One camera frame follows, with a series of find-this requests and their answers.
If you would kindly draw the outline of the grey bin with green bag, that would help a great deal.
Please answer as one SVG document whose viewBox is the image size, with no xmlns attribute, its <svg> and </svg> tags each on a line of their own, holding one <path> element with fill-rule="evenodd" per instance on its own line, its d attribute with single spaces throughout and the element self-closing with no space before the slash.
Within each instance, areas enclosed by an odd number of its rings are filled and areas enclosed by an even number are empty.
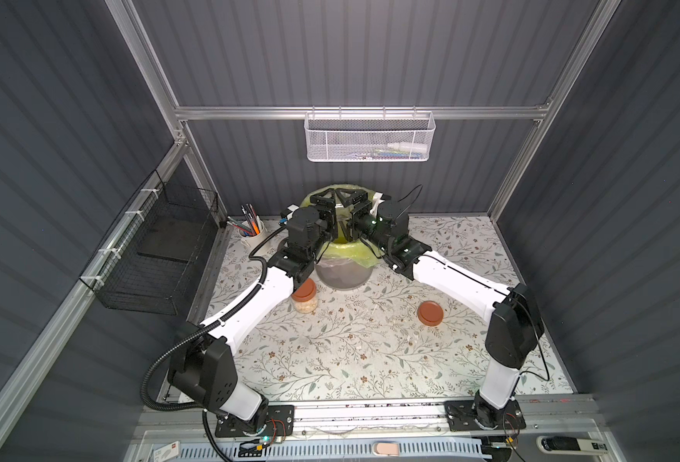
<svg viewBox="0 0 680 462">
<path fill-rule="evenodd" d="M 311 194 L 325 189 L 334 189 L 335 194 L 337 189 L 363 189 L 368 192 L 371 204 L 373 195 L 376 193 L 358 185 L 333 184 L 307 194 L 299 206 L 309 206 Z M 349 233 L 351 233 L 350 219 L 337 219 L 337 231 L 337 239 L 326 246 L 322 252 L 322 258 L 316 264 L 315 271 L 322 283 L 332 289 L 351 290 L 358 288 L 369 280 L 374 267 L 378 264 L 378 249 L 373 246 L 369 248 L 359 240 L 352 242 L 349 240 Z"/>
</svg>

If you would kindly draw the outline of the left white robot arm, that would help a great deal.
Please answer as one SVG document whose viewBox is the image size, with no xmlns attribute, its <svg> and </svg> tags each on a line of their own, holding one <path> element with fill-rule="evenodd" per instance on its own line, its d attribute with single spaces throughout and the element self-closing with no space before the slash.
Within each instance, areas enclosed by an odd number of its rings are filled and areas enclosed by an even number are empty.
<svg viewBox="0 0 680 462">
<path fill-rule="evenodd" d="M 308 206 L 291 211 L 279 227 L 288 232 L 287 239 L 275 254 L 270 259 L 255 250 L 249 254 L 261 265 L 258 280 L 178 341 L 168 356 L 168 383 L 190 399 L 178 404 L 179 410 L 196 407 L 231 416 L 252 432 L 264 425 L 269 402 L 241 381 L 234 355 L 253 328 L 310 278 L 337 238 L 335 209 L 336 194 L 326 189 L 313 194 Z"/>
</svg>

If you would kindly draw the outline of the pens in cup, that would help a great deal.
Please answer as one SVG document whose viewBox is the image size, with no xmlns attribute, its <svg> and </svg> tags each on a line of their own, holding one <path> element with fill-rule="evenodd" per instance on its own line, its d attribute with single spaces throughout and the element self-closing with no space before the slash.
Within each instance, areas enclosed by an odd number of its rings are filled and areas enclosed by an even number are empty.
<svg viewBox="0 0 680 462">
<path fill-rule="evenodd" d="M 261 221 L 250 203 L 241 206 L 243 217 L 241 219 L 228 217 L 227 223 L 239 230 L 242 236 L 255 235 L 260 232 Z"/>
</svg>

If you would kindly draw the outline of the white pen cup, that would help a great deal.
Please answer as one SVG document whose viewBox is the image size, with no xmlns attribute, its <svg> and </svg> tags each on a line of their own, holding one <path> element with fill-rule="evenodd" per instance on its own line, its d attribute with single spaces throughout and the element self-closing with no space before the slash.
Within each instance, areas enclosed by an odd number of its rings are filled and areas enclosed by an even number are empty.
<svg viewBox="0 0 680 462">
<path fill-rule="evenodd" d="M 258 234 L 241 236 L 240 242 L 248 251 L 251 251 L 257 248 L 265 240 L 266 236 L 266 230 L 261 228 Z"/>
</svg>

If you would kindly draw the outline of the white tube in basket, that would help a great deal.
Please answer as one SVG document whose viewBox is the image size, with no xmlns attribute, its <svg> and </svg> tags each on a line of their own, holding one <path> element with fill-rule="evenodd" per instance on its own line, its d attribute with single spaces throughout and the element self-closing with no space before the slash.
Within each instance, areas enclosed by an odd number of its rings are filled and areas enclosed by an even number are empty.
<svg viewBox="0 0 680 462">
<path fill-rule="evenodd" d="M 387 144 L 387 148 L 409 156 L 423 156 L 430 150 L 427 144 L 416 144 L 416 142 L 391 142 Z"/>
</svg>

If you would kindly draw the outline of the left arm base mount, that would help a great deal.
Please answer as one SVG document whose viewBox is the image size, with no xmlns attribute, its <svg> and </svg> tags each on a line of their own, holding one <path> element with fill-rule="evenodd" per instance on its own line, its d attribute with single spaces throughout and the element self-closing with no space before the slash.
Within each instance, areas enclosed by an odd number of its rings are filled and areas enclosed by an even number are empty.
<svg viewBox="0 0 680 462">
<path fill-rule="evenodd" d="M 228 414 L 218 417 L 214 435 L 218 438 L 287 437 L 294 431 L 296 408 L 293 405 L 269 404 L 258 409 L 249 421 Z"/>
</svg>

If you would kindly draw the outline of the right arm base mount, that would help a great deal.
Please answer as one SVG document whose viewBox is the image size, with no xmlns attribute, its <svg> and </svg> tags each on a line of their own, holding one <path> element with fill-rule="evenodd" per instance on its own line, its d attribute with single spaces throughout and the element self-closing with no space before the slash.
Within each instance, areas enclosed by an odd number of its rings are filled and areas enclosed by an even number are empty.
<svg viewBox="0 0 680 462">
<path fill-rule="evenodd" d="M 451 431 L 523 430 L 527 427 L 519 402 L 512 398 L 502 409 L 496 409 L 478 397 L 474 400 L 447 400 L 443 406 Z"/>
</svg>

